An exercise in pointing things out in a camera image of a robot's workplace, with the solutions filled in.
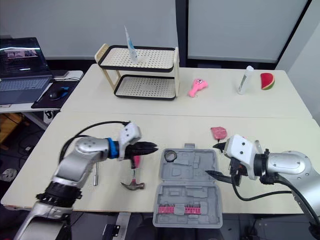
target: white wall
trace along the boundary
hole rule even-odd
[[[320,23],[287,72],[313,118],[320,125]]]
[[[313,0],[276,69],[285,70],[320,125],[320,0]]]
[[[1,0],[0,34],[37,37],[47,59],[93,59],[102,44],[177,47],[174,0]]]
[[[276,63],[307,0],[189,0],[191,59]]]
[[[320,23],[320,0],[313,0],[276,66],[288,72]]]

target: mouse pad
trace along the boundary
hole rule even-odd
[[[52,83],[49,89],[41,96],[38,101],[35,101],[31,106],[32,109],[60,109],[63,104],[66,102],[70,94],[78,85],[78,81],[56,81]],[[57,100],[51,100],[49,98],[49,93],[58,91],[60,88],[69,87],[68,92],[65,96]]]

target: open tool case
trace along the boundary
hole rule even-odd
[[[169,47],[135,46],[139,62],[133,63],[128,47],[124,45],[102,45],[94,59],[119,98],[150,100],[173,100],[179,92],[179,50]],[[114,82],[108,70],[115,70]],[[142,74],[121,75],[119,71],[138,71]],[[145,75],[143,72],[154,72]],[[171,73],[160,76],[156,73]]]
[[[164,228],[218,229],[222,227],[219,187],[205,170],[218,171],[217,156],[210,149],[165,149],[155,196],[153,225]]]

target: watermelon slice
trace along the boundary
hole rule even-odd
[[[269,90],[275,85],[275,76],[272,73],[261,73],[261,89]]]

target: hammer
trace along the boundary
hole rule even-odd
[[[140,156],[134,156],[133,157],[133,161],[132,161],[132,165],[134,165],[134,168],[133,168],[133,175],[132,175],[132,180],[130,182],[130,184],[125,184],[123,182],[121,182],[121,184],[131,190],[131,191],[135,191],[137,189],[145,189],[145,183],[142,182],[142,183],[137,183],[136,182],[136,170],[137,170],[137,167],[139,167],[139,164],[140,164]]]

